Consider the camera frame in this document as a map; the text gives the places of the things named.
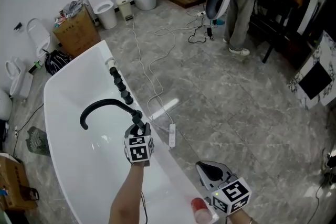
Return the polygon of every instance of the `black faucet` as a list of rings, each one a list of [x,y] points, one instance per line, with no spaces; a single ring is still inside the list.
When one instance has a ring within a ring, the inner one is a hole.
[[[132,121],[133,123],[138,126],[139,129],[144,131],[144,124],[140,120],[142,118],[142,113],[139,110],[135,110],[130,108],[128,105],[125,105],[124,103],[120,102],[119,100],[116,99],[103,99],[100,101],[97,101],[91,105],[89,105],[87,108],[84,109],[82,112],[82,115],[80,116],[80,125],[83,127],[84,130],[87,130],[89,126],[86,124],[85,120],[87,116],[93,111],[96,110],[97,108],[100,108],[101,106],[105,105],[116,105],[120,107],[121,109],[125,110],[126,112],[130,113],[133,117]]]

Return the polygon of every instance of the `marble floor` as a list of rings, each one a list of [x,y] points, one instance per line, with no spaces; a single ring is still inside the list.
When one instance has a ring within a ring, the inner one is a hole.
[[[174,44],[172,34],[156,36],[154,32],[160,28],[185,28],[193,17],[166,0],[158,0],[157,8],[150,11],[132,8],[142,61],[149,73],[150,62],[165,55]],[[199,30],[193,40],[204,38],[204,31],[205,28]],[[177,142],[170,152],[181,169],[206,196],[194,164],[199,160],[224,163],[244,177],[253,190],[246,211],[258,223],[307,223],[317,206],[315,193],[321,180],[322,149],[331,150],[334,145],[333,124],[325,127],[328,109],[317,105],[306,111],[300,107],[286,87],[295,71],[276,52],[263,64],[261,59],[268,46],[254,33],[249,33],[246,39],[246,47],[251,51],[247,58],[229,54],[222,42],[223,26],[214,28],[214,39],[203,44],[187,42],[190,30],[174,33],[176,47],[151,69],[164,88],[163,103],[172,104],[167,111],[176,123]],[[124,22],[119,17],[117,27],[101,29],[100,35],[148,115],[146,103],[154,91],[142,73],[132,21]],[[27,103],[24,106],[14,103],[12,126],[21,127],[42,104],[48,78],[43,70],[34,74],[32,95]],[[159,91],[157,82],[153,82]],[[152,112],[160,108],[158,100],[150,103]],[[162,114],[155,122],[168,128],[170,120]],[[51,159],[27,150],[25,139],[31,126],[45,130],[42,109],[22,130],[16,148],[31,186],[41,195],[38,208],[27,212],[27,218],[30,223],[77,223],[60,190]],[[168,134],[156,130],[167,143]],[[5,149],[11,153],[14,143],[10,132]],[[320,206],[311,223],[328,224],[335,214],[336,189],[320,189],[318,196]]]

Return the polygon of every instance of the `toilet seat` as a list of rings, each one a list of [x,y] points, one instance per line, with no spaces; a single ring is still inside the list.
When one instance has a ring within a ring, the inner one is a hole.
[[[113,8],[114,3],[110,0],[103,1],[93,8],[95,14],[101,14]]]

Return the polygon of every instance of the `black bag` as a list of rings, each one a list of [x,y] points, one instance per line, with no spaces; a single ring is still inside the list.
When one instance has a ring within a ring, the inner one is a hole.
[[[45,50],[46,60],[44,65],[46,70],[52,76],[55,75],[59,70],[66,66],[72,58],[59,50],[54,50],[52,53],[49,53]]]

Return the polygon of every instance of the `power cord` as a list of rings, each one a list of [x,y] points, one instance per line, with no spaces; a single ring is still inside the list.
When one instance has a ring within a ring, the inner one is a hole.
[[[15,154],[15,149],[16,149],[16,144],[17,144],[17,141],[19,139],[19,132],[27,125],[27,123],[32,119],[32,117],[34,116],[34,114],[42,107],[44,106],[44,103],[42,105],[40,105],[34,112],[33,114],[30,116],[30,118],[28,119],[28,121],[22,126],[22,128],[20,130],[17,131],[17,135],[16,135],[16,142],[15,142],[15,146],[14,146],[14,149],[13,149],[13,156],[16,157],[16,154]]]
[[[197,29],[199,29],[199,28],[205,26],[205,25],[203,25],[203,19],[204,19],[204,17],[205,17],[204,14],[203,14],[202,23],[201,23],[200,26],[197,26],[197,27],[189,27],[189,24],[190,24],[190,23],[193,23],[193,22],[195,22],[195,21],[197,20],[198,15],[197,15],[197,14],[195,14],[195,15],[190,14],[190,13],[189,13],[189,10],[187,11],[187,14],[190,15],[190,16],[195,16],[195,18],[194,18],[192,21],[190,21],[189,23],[186,24],[186,28],[178,28],[178,29],[175,29],[175,30],[170,30],[170,29],[168,29],[168,28],[161,28],[161,29],[159,29],[159,30],[157,30],[157,31],[154,32],[154,34],[155,34],[156,36],[164,36],[164,35],[166,35],[166,34],[168,34],[168,33],[171,33],[171,34],[174,36],[174,45],[168,50],[168,52],[166,53],[166,55],[164,55],[164,56],[162,56],[162,57],[159,57],[159,58],[155,59],[154,61],[152,61],[152,62],[149,64],[149,67],[148,67],[150,73],[153,75],[153,77],[154,77],[155,80],[158,82],[158,84],[159,84],[159,86],[160,86],[160,88],[161,88],[161,91],[160,91],[159,93],[156,92],[155,86],[154,86],[152,80],[151,80],[151,79],[149,78],[149,76],[146,74],[144,64],[143,64],[142,61],[141,61],[141,50],[140,50],[140,47],[139,47],[139,41],[138,41],[138,39],[137,39],[137,35],[136,35],[135,31],[134,31],[134,26],[135,26],[135,15],[133,14],[133,29],[132,29],[132,31],[133,31],[133,33],[134,33],[135,41],[136,41],[136,43],[137,43],[137,47],[138,47],[138,50],[139,50],[139,62],[140,62],[140,64],[142,65],[142,70],[143,70],[144,75],[145,75],[145,76],[147,77],[147,79],[150,81],[150,83],[151,83],[151,85],[152,85],[152,87],[153,87],[154,93],[155,93],[154,96],[152,96],[152,97],[149,98],[149,100],[148,100],[148,102],[147,102],[147,109],[148,109],[148,111],[149,111],[149,113],[150,113],[150,118],[151,118],[152,122],[154,123],[154,125],[155,125],[156,127],[160,128],[160,129],[166,131],[166,132],[169,132],[169,130],[166,129],[166,128],[163,128],[163,127],[157,125],[157,123],[155,122],[155,119],[153,118],[153,114],[152,114],[152,112],[151,112],[151,110],[150,110],[150,108],[149,108],[149,102],[150,102],[151,100],[153,100],[155,97],[158,97],[158,99],[160,100],[160,106],[162,107],[163,111],[166,113],[166,115],[167,115],[167,116],[169,117],[169,119],[171,120],[171,123],[174,124],[172,118],[170,117],[170,115],[169,115],[169,114],[167,113],[167,111],[165,110],[163,101],[162,101],[161,98],[160,98],[160,95],[163,93],[163,87],[162,87],[160,81],[158,80],[158,78],[155,76],[155,74],[154,74],[153,71],[151,70],[151,65],[152,65],[153,63],[155,63],[155,62],[161,60],[161,59],[166,58],[166,57],[169,55],[169,53],[172,51],[172,49],[175,48],[175,46],[176,46],[176,35],[175,35],[173,32],[178,31],[178,30],[193,30],[193,31],[195,31],[195,30],[197,30]],[[217,26],[217,25],[214,26],[214,25],[211,25],[211,24],[210,24],[210,28],[211,28],[211,27],[213,27],[213,28],[217,28],[218,26]],[[160,31],[163,31],[163,30],[166,30],[166,32],[163,33],[163,34],[159,34],[159,32],[160,32]]]
[[[141,61],[141,50],[140,50],[140,47],[139,47],[139,41],[138,41],[138,39],[137,39],[137,35],[136,35],[135,31],[134,31],[134,25],[135,25],[135,15],[133,14],[133,29],[132,29],[132,31],[133,31],[133,33],[134,33],[135,41],[136,41],[136,43],[137,43],[137,47],[138,47],[138,50],[139,50],[139,62],[140,62],[140,64],[142,65],[143,73],[145,74],[145,76],[147,77],[147,79],[150,81],[150,83],[151,83],[151,85],[152,85],[152,87],[153,87],[154,93],[155,93],[154,96],[152,96],[152,97],[149,98],[149,100],[148,100],[148,102],[147,102],[147,109],[148,109],[148,111],[149,111],[149,113],[150,113],[150,115],[151,115],[151,119],[152,119],[153,123],[155,124],[155,126],[158,127],[158,128],[160,128],[160,129],[162,129],[162,130],[164,130],[164,131],[169,132],[168,129],[165,129],[165,128],[163,128],[163,127],[160,127],[160,126],[158,126],[158,125],[156,124],[156,122],[155,122],[155,120],[154,120],[154,118],[153,118],[153,114],[152,114],[152,112],[151,112],[151,110],[150,110],[150,108],[149,108],[149,102],[150,102],[152,99],[154,99],[155,97],[158,97],[158,99],[159,99],[160,102],[161,102],[161,107],[162,107],[163,111],[164,111],[164,112],[166,113],[166,115],[169,117],[169,119],[171,120],[172,124],[174,123],[174,122],[173,122],[173,119],[170,117],[170,115],[169,115],[169,114],[167,113],[167,111],[164,109],[163,101],[162,101],[162,99],[161,99],[160,96],[159,96],[160,94],[163,93],[163,87],[162,87],[160,81],[157,79],[157,77],[156,77],[155,74],[153,73],[153,71],[151,70],[151,65],[152,65],[153,63],[155,63],[156,61],[159,61],[159,60],[161,60],[161,59],[163,59],[163,58],[165,58],[165,57],[167,57],[167,56],[169,55],[169,53],[171,52],[171,50],[172,50],[173,48],[175,48],[175,45],[176,45],[176,37],[175,37],[175,34],[174,34],[173,32],[171,32],[171,31],[170,31],[169,29],[167,29],[167,28],[164,28],[164,29],[167,29],[170,33],[173,34],[173,36],[174,36],[174,45],[170,48],[170,50],[167,52],[167,54],[166,54],[165,56],[162,56],[162,57],[159,57],[159,58],[155,59],[155,60],[152,61],[152,62],[149,64],[149,66],[148,66],[148,69],[149,69],[150,73],[153,75],[153,77],[156,79],[156,81],[157,81],[158,84],[160,85],[161,92],[160,92],[160,93],[157,93],[157,92],[156,92],[156,89],[155,89],[155,86],[154,86],[154,84],[153,84],[153,82],[152,82],[152,80],[151,80],[151,79],[148,77],[148,75],[146,74],[145,66],[143,65],[143,62]]]
[[[315,212],[313,213],[313,215],[311,216],[311,218],[309,219],[309,221],[307,222],[307,224],[309,224],[311,222],[311,220],[313,219],[313,217],[315,216],[316,212],[317,212],[317,209],[319,209],[319,206],[320,206],[320,198],[317,197],[317,193],[319,192],[320,188],[323,186],[324,182],[320,185],[320,187],[318,188],[318,190],[316,191],[315,193],[315,197],[317,199],[317,206],[316,206],[316,209],[315,209]]]
[[[330,182],[330,178],[331,178],[331,174],[329,175],[329,178],[328,178],[328,179],[326,179],[326,178],[324,179],[324,181],[321,183],[320,187],[317,189],[317,191],[316,191],[316,193],[315,193],[315,197],[316,197],[316,199],[317,199],[317,206],[316,206],[315,212],[313,213],[313,215],[311,216],[311,218],[309,219],[309,221],[307,222],[307,224],[309,224],[309,223],[311,222],[311,220],[312,220],[313,217],[315,216],[315,214],[316,214],[316,212],[317,212],[317,210],[319,209],[319,206],[320,206],[320,198],[317,197],[317,193],[319,192],[320,188],[321,188],[324,184]]]
[[[195,43],[206,43],[206,37],[205,37],[206,32],[204,33],[204,41],[195,41],[195,42],[190,41],[190,39],[196,35],[196,31],[197,31],[198,29],[200,29],[200,28],[203,26],[203,19],[204,19],[204,14],[203,14],[203,17],[202,17],[201,25],[198,26],[198,27],[194,30],[194,34],[192,34],[191,36],[189,36],[189,38],[188,38],[188,42],[189,42],[189,43],[191,43],[191,44],[195,44]]]
[[[143,206],[143,210],[145,211],[145,216],[146,216],[146,223],[148,222],[148,216],[147,216],[147,210],[146,210],[146,200],[145,200],[145,196],[143,194],[143,192],[141,192],[141,201],[142,201],[142,206]]]

